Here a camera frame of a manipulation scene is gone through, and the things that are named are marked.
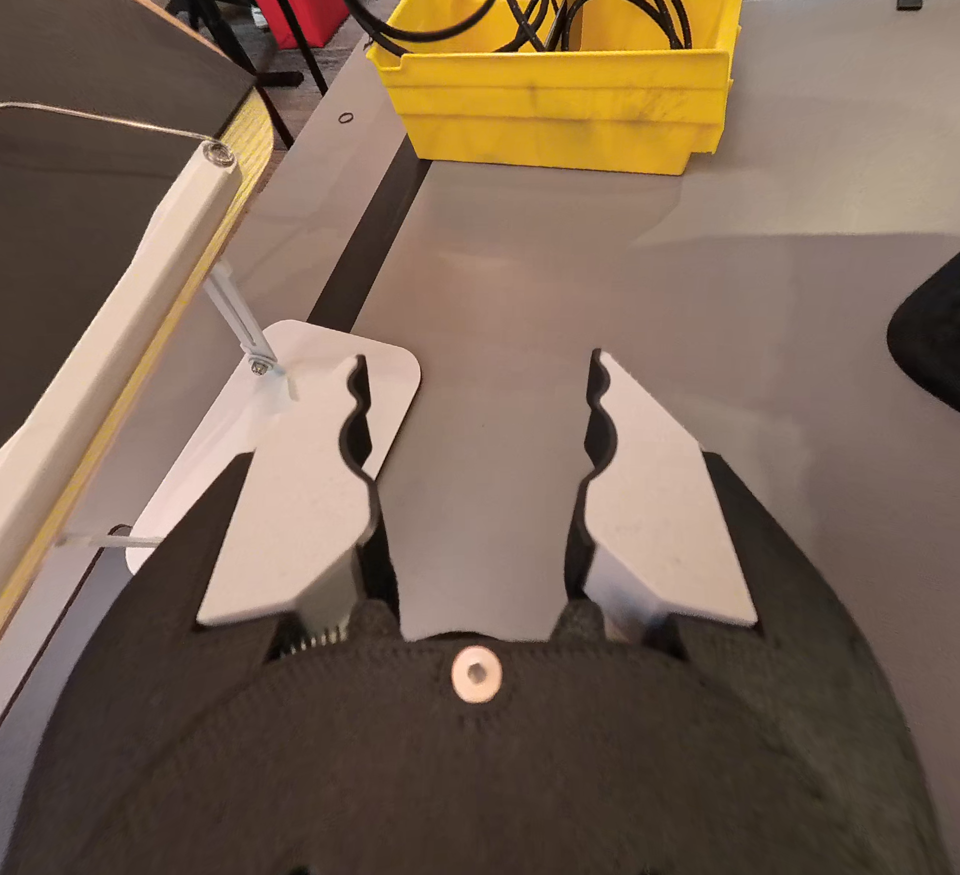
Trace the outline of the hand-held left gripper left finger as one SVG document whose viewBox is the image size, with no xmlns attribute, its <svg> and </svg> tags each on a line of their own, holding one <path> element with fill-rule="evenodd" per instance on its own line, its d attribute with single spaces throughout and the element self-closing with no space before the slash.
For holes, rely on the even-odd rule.
<svg viewBox="0 0 960 875">
<path fill-rule="evenodd" d="M 312 636 L 372 599 L 400 618 L 375 480 L 365 355 L 345 358 L 259 437 L 198 607 L 212 628 L 284 614 Z"/>
</svg>

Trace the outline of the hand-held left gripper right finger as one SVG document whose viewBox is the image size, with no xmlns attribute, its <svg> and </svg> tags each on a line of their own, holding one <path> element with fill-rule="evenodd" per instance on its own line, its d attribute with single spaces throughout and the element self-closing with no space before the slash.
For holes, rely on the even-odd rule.
<svg viewBox="0 0 960 875">
<path fill-rule="evenodd" d="M 669 617 L 752 629 L 759 613 L 701 443 L 608 351 L 589 358 L 563 584 L 628 640 Z"/>
</svg>

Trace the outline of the yellow plastic bin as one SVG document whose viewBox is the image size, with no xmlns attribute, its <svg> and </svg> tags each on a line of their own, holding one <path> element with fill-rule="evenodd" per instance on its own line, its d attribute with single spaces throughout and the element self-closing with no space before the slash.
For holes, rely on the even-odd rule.
<svg viewBox="0 0 960 875">
<path fill-rule="evenodd" d="M 497 0 L 451 40 L 366 56 L 422 159 L 681 175 L 723 134 L 743 0 L 680 1 L 690 49 L 627 0 L 590 0 L 578 50 L 499 52 L 519 25 Z"/>
</svg>

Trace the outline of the white tablet stand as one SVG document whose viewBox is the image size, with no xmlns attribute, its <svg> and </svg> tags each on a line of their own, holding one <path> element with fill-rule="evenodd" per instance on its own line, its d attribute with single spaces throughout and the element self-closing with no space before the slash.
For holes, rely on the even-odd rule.
<svg viewBox="0 0 960 875">
<path fill-rule="evenodd" d="M 234 153 L 205 139 L 164 196 L 133 258 L 27 421 L 2 449 L 2 562 L 13 585 L 81 457 L 134 378 L 186 265 L 222 221 L 238 189 Z M 381 526 L 375 479 L 420 387 L 413 353 L 398 346 L 283 321 L 246 349 L 267 372 L 235 369 L 150 500 L 159 539 L 236 458 L 250 456 L 239 513 L 214 580 L 238 588 L 332 581 L 366 552 Z"/>
</svg>

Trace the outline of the dark blue desk pad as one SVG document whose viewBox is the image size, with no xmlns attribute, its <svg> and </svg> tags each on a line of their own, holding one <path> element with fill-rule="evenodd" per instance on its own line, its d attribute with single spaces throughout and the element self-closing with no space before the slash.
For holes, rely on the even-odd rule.
<svg viewBox="0 0 960 875">
<path fill-rule="evenodd" d="M 126 549 L 97 551 L 2 719 L 2 741 L 42 735 L 66 681 L 93 633 L 132 578 Z"/>
</svg>

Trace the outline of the dark rounded object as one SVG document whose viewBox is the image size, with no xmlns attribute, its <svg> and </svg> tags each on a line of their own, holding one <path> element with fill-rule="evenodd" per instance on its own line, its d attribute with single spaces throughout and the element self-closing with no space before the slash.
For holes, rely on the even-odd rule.
<svg viewBox="0 0 960 875">
<path fill-rule="evenodd" d="M 894 363 L 914 384 L 959 411 L 959 256 L 901 302 L 886 343 Z"/>
</svg>

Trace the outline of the black bin divider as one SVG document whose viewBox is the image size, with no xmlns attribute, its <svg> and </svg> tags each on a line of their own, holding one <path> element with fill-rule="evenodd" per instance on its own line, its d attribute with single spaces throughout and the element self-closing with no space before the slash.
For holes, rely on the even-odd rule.
<svg viewBox="0 0 960 875">
<path fill-rule="evenodd" d="M 578 52 L 581 49 L 583 15 L 582 6 L 574 10 L 578 0 L 563 0 L 551 25 L 546 49 L 549 52 Z"/>
</svg>

